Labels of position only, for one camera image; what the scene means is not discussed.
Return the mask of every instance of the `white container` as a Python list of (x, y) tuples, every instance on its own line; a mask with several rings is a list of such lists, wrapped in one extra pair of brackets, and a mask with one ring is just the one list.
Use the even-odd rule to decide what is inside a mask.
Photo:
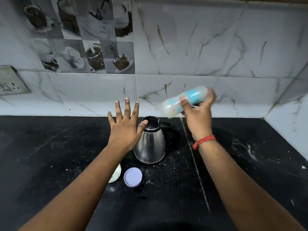
[(183, 111), (183, 108), (180, 104), (180, 97), (183, 96), (187, 99), (190, 105), (195, 105), (204, 101), (208, 93), (208, 89), (205, 86), (198, 86), (189, 91), (183, 92), (178, 96), (167, 99), (162, 104), (162, 110), (164, 115), (168, 118), (173, 118), (177, 114)]

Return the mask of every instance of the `wall socket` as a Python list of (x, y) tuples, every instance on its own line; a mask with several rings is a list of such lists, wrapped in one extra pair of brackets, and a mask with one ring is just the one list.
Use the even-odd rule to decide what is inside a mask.
[(12, 66), (0, 66), (0, 95), (31, 93)]

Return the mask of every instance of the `hand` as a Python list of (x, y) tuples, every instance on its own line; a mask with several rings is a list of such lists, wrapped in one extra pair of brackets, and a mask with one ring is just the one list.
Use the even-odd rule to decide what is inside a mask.
[(208, 88), (208, 90), (207, 99), (197, 108), (191, 107), (185, 97), (180, 97), (183, 114), (186, 116), (188, 128), (195, 141), (213, 134), (211, 106), (216, 100), (216, 94), (213, 89)]
[(139, 102), (135, 104), (131, 117), (131, 107), (129, 98), (125, 98), (124, 117), (122, 117), (120, 102), (115, 102), (116, 123), (108, 111), (108, 120), (110, 123), (111, 133), (108, 145), (119, 149), (121, 152), (129, 152), (132, 150), (141, 138), (144, 128), (148, 124), (148, 120), (144, 120), (137, 128), (137, 119), (139, 113)]

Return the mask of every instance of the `red thread bracelet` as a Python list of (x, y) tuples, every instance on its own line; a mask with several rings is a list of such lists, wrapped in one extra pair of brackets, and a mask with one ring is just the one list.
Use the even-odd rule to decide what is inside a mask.
[(200, 143), (204, 143), (204, 142), (207, 142), (207, 141), (210, 141), (210, 140), (216, 140), (216, 139), (213, 135), (210, 135), (210, 136), (207, 136), (207, 137), (200, 139), (198, 142), (195, 142), (195, 144), (192, 147), (196, 150)]

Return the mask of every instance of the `kettle lid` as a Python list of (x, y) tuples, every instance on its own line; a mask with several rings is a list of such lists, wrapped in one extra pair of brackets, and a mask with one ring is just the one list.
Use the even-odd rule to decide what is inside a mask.
[(147, 126), (144, 128), (144, 131), (152, 133), (160, 130), (159, 118), (154, 116), (144, 117), (140, 122), (148, 120)]

